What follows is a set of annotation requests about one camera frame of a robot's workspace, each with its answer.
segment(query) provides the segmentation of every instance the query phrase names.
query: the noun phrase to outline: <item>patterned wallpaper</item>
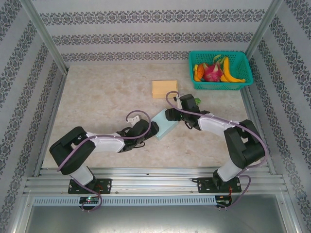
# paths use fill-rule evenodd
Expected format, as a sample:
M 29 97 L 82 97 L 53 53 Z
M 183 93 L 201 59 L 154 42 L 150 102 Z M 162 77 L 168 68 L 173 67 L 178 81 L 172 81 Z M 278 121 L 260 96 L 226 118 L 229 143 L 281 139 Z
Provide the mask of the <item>patterned wallpaper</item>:
M 62 73 L 18 0 L 0 3 L 0 233 L 33 176 Z
M 285 0 L 250 65 L 251 96 L 303 232 L 311 232 L 311 3 Z
M 186 62 L 191 50 L 242 50 L 271 0 L 34 0 L 70 64 Z

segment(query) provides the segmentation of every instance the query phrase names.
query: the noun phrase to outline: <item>beige table surface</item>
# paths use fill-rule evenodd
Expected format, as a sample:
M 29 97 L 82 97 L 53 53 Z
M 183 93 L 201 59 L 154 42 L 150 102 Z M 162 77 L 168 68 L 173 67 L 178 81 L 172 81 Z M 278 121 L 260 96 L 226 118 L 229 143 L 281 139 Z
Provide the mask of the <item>beige table surface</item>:
M 114 133 L 130 126 L 125 116 L 140 109 L 154 117 L 169 108 L 165 99 L 153 99 L 152 80 L 178 80 L 181 94 L 200 98 L 200 110 L 242 121 L 247 119 L 240 91 L 195 90 L 188 64 L 71 66 L 56 115 L 49 147 L 76 126 L 92 133 Z M 229 158 L 223 138 L 189 130 L 180 122 L 158 141 L 125 153 L 91 154 L 89 167 L 198 167 L 221 166 Z M 57 167 L 49 151 L 42 167 Z

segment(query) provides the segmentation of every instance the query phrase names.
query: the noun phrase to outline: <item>green basket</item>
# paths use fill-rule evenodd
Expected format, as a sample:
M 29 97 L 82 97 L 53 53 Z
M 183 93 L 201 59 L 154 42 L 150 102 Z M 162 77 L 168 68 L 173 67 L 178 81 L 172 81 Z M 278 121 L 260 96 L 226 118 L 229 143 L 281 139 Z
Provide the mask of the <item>green basket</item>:
M 230 73 L 237 79 L 245 79 L 244 83 L 216 83 L 216 82 L 197 82 L 193 79 L 193 68 L 196 64 L 203 62 L 213 64 L 213 58 L 221 54 L 219 58 L 229 57 Z M 232 51 L 191 51 L 189 54 L 190 77 L 194 89 L 199 90 L 240 90 L 253 83 L 253 75 L 249 67 L 247 58 L 243 52 Z

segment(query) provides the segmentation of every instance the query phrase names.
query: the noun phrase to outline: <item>purple cable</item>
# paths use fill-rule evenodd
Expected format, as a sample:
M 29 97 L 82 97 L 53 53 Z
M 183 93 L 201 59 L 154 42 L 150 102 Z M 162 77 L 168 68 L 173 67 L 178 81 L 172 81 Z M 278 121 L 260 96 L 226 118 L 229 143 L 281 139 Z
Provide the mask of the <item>purple cable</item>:
M 142 110 L 134 110 L 134 111 L 131 111 L 129 114 L 127 114 L 127 116 L 125 117 L 125 120 L 127 121 L 129 115 L 131 115 L 132 113 L 135 113 L 135 112 L 144 113 L 144 114 L 147 116 L 149 125 L 148 125 L 148 129 L 146 130 L 146 132 L 142 133 L 141 135 L 135 136 L 135 137 L 121 137 L 121 136 L 113 136 L 113 135 L 106 135 L 106 134 L 98 134 L 98 135 L 95 135 L 95 136 L 88 137 L 88 138 L 84 139 L 81 143 L 79 143 L 79 144 L 72 150 L 72 152 L 66 157 L 66 159 L 64 159 L 64 161 L 63 161 L 63 162 L 61 163 L 61 165 L 58 167 L 57 171 L 60 171 L 60 170 L 62 169 L 62 167 L 63 167 L 63 166 L 68 162 L 68 160 L 72 157 L 72 155 L 73 155 L 85 142 L 87 142 L 88 140 L 91 140 L 91 139 L 93 139 L 93 138 L 96 138 L 96 137 L 110 137 L 110 138 L 117 138 L 117 139 L 137 139 L 137 138 L 140 138 L 140 137 L 145 136 L 145 135 L 149 132 L 149 130 L 150 130 L 150 128 L 151 128 L 151 119 L 150 119 L 149 115 L 148 115 L 146 112 L 144 112 L 144 111 L 142 111 Z M 99 199 L 101 200 L 100 203 L 99 203 L 99 205 L 95 206 L 95 207 L 94 207 L 93 209 L 91 209 L 91 210 L 88 210 L 88 212 L 95 211 L 95 210 L 97 210 L 98 208 L 100 208 L 101 205 L 102 205 L 102 203 L 103 203 L 103 198 L 102 198 L 102 196 L 101 196 L 99 193 L 97 193 L 97 192 L 95 192 L 95 191 L 93 191 L 93 190 L 91 190 L 91 189 L 85 187 L 85 186 L 82 185 L 80 182 L 78 182 L 76 179 L 73 178 L 73 180 L 74 180 L 79 186 L 81 186 L 83 189 L 85 189 L 85 190 L 87 190 L 87 191 L 89 191 L 89 192 L 94 193 L 95 195 L 97 195 L 97 196 L 99 197 Z
M 221 207 L 223 207 L 223 208 L 225 208 L 225 209 L 227 210 L 227 209 L 230 209 L 232 206 L 236 205 L 236 204 L 241 200 L 241 198 L 242 198 L 243 195 L 247 192 L 249 186 L 251 185 L 251 177 L 248 176 L 248 175 L 241 175 L 241 176 L 239 176 L 239 177 L 247 177 L 247 178 L 248 178 L 248 184 L 247 184 L 246 188 L 244 189 L 244 191 L 242 192 L 242 194 L 238 197 L 238 199 L 237 199 L 234 203 L 232 203 L 232 204 L 231 204 L 230 206 L 228 206 L 228 207 L 225 206 L 225 205 L 219 204 L 219 203 L 217 203 L 217 205 L 219 205 L 219 206 L 221 206 Z
M 149 126 L 148 126 L 148 129 L 146 130 L 146 132 L 142 133 L 141 135 L 138 135 L 138 136 L 135 136 L 135 137 L 121 137 L 121 136 L 113 136 L 113 135 L 107 135 L 107 134 L 97 134 L 97 135 L 94 135 L 94 136 L 91 136 L 91 137 L 88 137 L 86 139 L 84 139 L 81 143 L 79 143 L 73 150 L 72 152 L 66 157 L 66 159 L 64 159 L 64 161 L 61 163 L 61 165 L 58 167 L 57 171 L 60 171 L 63 166 L 68 162 L 68 160 L 72 157 L 72 155 L 87 141 L 93 139 L 93 138 L 96 138 L 96 137 L 110 137 L 110 138 L 117 138 L 117 139 L 137 139 L 137 138 L 140 138 L 140 137 L 143 137 L 145 136 L 148 131 L 150 130 L 151 128 L 151 119 L 149 117 L 149 115 L 142 111 L 142 110 L 134 110 L 134 111 L 131 111 L 129 114 L 127 114 L 125 120 L 127 121 L 128 119 L 128 116 L 132 113 L 135 113 L 135 112 L 140 112 L 140 113 L 144 113 L 147 118 L 148 118 L 148 121 L 149 121 Z
M 81 186 L 81 187 L 84 188 L 85 190 L 87 190 L 87 191 L 89 191 L 89 192 L 94 193 L 95 195 L 97 195 L 98 198 L 101 200 L 100 203 L 99 203 L 99 205 L 97 205 L 97 206 L 95 206 L 93 209 L 87 210 L 87 211 L 88 211 L 88 212 L 92 212 L 92 211 L 95 211 L 95 210 L 97 210 L 98 208 L 100 208 L 101 205 L 102 205 L 102 203 L 103 203 L 103 198 L 102 198 L 102 196 L 101 196 L 99 193 L 97 193 L 97 192 L 95 192 L 95 191 L 93 191 L 93 190 L 91 190 L 91 189 L 85 187 L 85 186 L 82 185 L 80 182 L 78 182 L 75 178 L 72 178 L 72 179 L 73 179 L 73 181 L 75 181 L 79 186 Z M 85 202 L 83 202 L 82 205 L 81 205 L 82 211 L 85 210 L 85 209 L 83 209 L 84 204 L 85 204 Z
M 177 91 L 170 91 L 169 93 L 166 94 L 166 97 L 165 97 L 167 103 L 168 103 L 171 107 L 173 107 L 174 109 L 176 109 L 176 110 L 178 110 L 178 111 L 180 111 L 180 112 L 182 112 L 182 113 L 187 113 L 187 114 L 192 114 L 192 115 L 196 115 L 196 116 L 200 116 L 200 117 L 207 117 L 207 118 L 209 118 L 208 116 L 206 116 L 206 115 L 204 115 L 204 114 L 193 113 L 193 112 L 189 112 L 189 111 L 185 111 L 185 110 L 182 110 L 182 109 L 177 108 L 175 105 L 173 105 L 173 104 L 169 101 L 168 96 L 169 96 L 169 94 L 171 94 L 171 93 L 176 93 L 176 94 L 179 96 L 179 92 L 177 92 Z M 250 133 L 252 136 L 254 136 L 254 137 L 260 142 L 260 144 L 261 144 L 262 147 L 263 147 L 263 150 L 264 150 L 264 158 L 263 158 L 263 160 L 262 160 L 259 164 L 252 165 L 252 166 L 249 166 L 249 167 L 243 169 L 242 171 L 240 171 L 240 172 L 237 174 L 237 176 L 239 176 L 240 174 L 242 174 L 243 172 L 245 172 L 245 170 L 247 170 L 248 168 L 261 166 L 262 164 L 264 164 L 264 163 L 267 161 L 267 159 L 268 159 L 268 149 L 267 149 L 267 146 L 265 145 L 264 141 L 263 141 L 257 134 L 255 134 L 253 131 L 249 130 L 248 128 L 246 128 L 246 127 L 244 127 L 244 126 L 242 126 L 242 125 L 239 125 L 239 124 L 237 124 L 237 123 L 234 123 L 234 122 L 229 121 L 229 120 L 226 120 L 226 119 L 223 119 L 223 118 L 221 118 L 221 117 L 213 116 L 213 117 L 210 117 L 210 118 L 214 118 L 214 119 L 220 120 L 220 121 L 222 121 L 223 123 L 226 123 L 226 124 L 234 125 L 234 126 L 236 126 L 236 127 L 239 127 L 240 129 L 242 129 L 242 130 L 244 130 L 244 131 Z M 234 206 L 237 202 L 239 202 L 239 201 L 241 200 L 241 198 L 243 197 L 243 195 L 244 195 L 245 192 L 247 191 L 249 185 L 251 184 L 251 178 L 250 178 L 248 175 L 242 175 L 242 176 L 240 176 L 240 177 L 248 177 L 249 182 L 248 182 L 246 188 L 244 189 L 244 191 L 242 192 L 242 194 L 239 196 L 239 198 L 238 198 L 233 204 L 231 204 L 230 207 L 231 207 L 231 206 Z
M 179 92 L 177 92 L 177 91 L 170 91 L 169 93 L 166 94 L 166 97 L 165 97 L 167 103 L 169 103 L 169 105 L 170 105 L 171 107 L 173 107 L 174 109 L 176 109 L 176 110 L 178 110 L 178 111 L 180 111 L 180 112 L 182 112 L 182 113 L 188 113 L 188 114 L 192 114 L 192 115 L 196 115 L 196 116 L 200 116 L 200 117 L 209 118 L 208 116 L 206 116 L 206 115 L 204 115 L 204 114 L 193 113 L 193 112 L 189 112 L 189 111 L 185 111 L 185 110 L 182 110 L 182 109 L 177 108 L 176 106 L 174 106 L 174 105 L 169 101 L 168 96 L 169 96 L 169 94 L 171 94 L 171 93 L 176 93 L 176 94 L 179 96 Z M 268 159 L 268 149 L 267 149 L 267 147 L 266 147 L 264 141 L 263 141 L 257 134 L 255 134 L 253 131 L 249 130 L 248 128 L 246 128 L 246 127 L 244 127 L 244 126 L 242 126 L 242 125 L 239 125 L 239 124 L 237 124 L 237 123 L 234 123 L 234 122 L 232 122 L 232 121 L 230 121 L 230 120 L 226 120 L 226 119 L 223 119 L 223 118 L 218 117 L 218 116 L 213 116 L 212 118 L 214 118 L 214 119 L 216 119 L 216 120 L 220 120 L 220 121 L 222 121 L 223 123 L 231 124 L 231 125 L 234 125 L 234 126 L 236 126 L 236 127 L 239 127 L 240 129 L 242 129 L 242 130 L 244 130 L 244 131 L 250 133 L 252 136 L 254 136 L 254 137 L 260 142 L 260 144 L 262 145 L 263 150 L 264 150 L 264 158 L 263 158 L 263 160 L 262 160 L 259 164 L 255 164 L 255 165 L 249 166 L 248 168 L 261 166 L 262 164 L 264 164 L 264 163 L 267 161 L 267 159 Z M 244 170 L 242 170 L 241 172 L 239 172 L 238 175 L 242 174 L 242 173 L 243 173 L 246 169 L 248 169 L 248 168 L 245 168 Z

